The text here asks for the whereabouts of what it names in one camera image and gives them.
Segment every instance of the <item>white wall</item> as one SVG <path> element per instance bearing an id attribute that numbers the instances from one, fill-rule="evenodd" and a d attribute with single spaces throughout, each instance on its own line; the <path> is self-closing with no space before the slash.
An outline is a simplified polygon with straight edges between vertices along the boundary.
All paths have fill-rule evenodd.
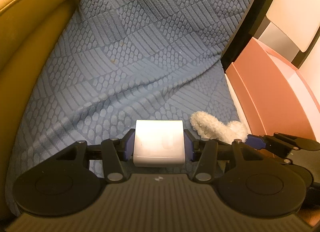
<path id="1" fill-rule="evenodd" d="M 320 102 L 320 38 L 300 67 L 299 71 Z"/>

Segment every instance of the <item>tan leather cushion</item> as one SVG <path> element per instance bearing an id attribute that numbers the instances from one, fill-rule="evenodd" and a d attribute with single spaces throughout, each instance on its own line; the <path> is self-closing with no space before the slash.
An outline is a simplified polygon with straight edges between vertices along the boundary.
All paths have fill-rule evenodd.
<path id="1" fill-rule="evenodd" d="M 33 86 L 78 0 L 0 0 L 0 220 L 11 215 L 4 184 Z"/>
<path id="2" fill-rule="evenodd" d="M 10 216 L 4 184 L 15 136 L 42 67 L 76 8 L 66 0 L 22 43 L 0 72 L 0 219 Z"/>
<path id="3" fill-rule="evenodd" d="M 22 41 L 65 0 L 0 0 L 0 70 Z"/>

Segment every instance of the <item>screw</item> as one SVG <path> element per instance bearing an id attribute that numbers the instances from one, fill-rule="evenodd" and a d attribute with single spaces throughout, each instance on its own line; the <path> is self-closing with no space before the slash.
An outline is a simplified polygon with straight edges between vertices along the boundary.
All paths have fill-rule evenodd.
<path id="1" fill-rule="evenodd" d="M 212 176 L 207 173 L 198 173 L 196 175 L 196 179 L 199 181 L 207 181 L 207 180 L 210 180 L 211 178 L 212 178 Z"/>

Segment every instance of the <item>black frame edge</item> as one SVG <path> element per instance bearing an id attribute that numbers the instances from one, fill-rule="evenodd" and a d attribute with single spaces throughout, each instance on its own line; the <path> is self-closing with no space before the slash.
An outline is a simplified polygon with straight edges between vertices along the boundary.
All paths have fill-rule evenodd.
<path id="1" fill-rule="evenodd" d="M 252 0 L 236 31 L 231 36 L 221 55 L 223 70 L 226 71 L 254 36 L 268 12 L 273 0 Z"/>
<path id="2" fill-rule="evenodd" d="M 304 63 L 304 61 L 306 60 L 306 58 L 308 57 L 308 55 L 310 54 L 310 52 L 312 51 L 313 47 L 315 46 L 315 44 L 317 43 L 318 39 L 320 37 L 320 27 L 318 28 L 317 33 L 315 34 L 313 40 L 311 41 L 308 49 L 305 52 L 302 52 L 301 50 L 299 50 L 299 52 L 297 53 L 297 55 L 294 57 L 294 59 L 292 60 L 292 64 L 297 67 L 298 69 L 302 66 L 302 64 Z"/>

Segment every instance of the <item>textured blue fabric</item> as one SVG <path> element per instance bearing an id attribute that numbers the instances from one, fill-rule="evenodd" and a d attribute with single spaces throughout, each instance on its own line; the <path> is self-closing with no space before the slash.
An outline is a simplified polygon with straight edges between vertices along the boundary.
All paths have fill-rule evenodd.
<path id="1" fill-rule="evenodd" d="M 250 0 L 81 0 L 33 90 L 16 137 L 5 195 L 19 214 L 12 184 L 76 140 L 122 137 L 137 119 L 181 119 L 206 111 L 238 120 L 221 51 Z M 131 172 L 191 173 L 182 168 Z M 100 161 L 90 170 L 102 176 Z"/>

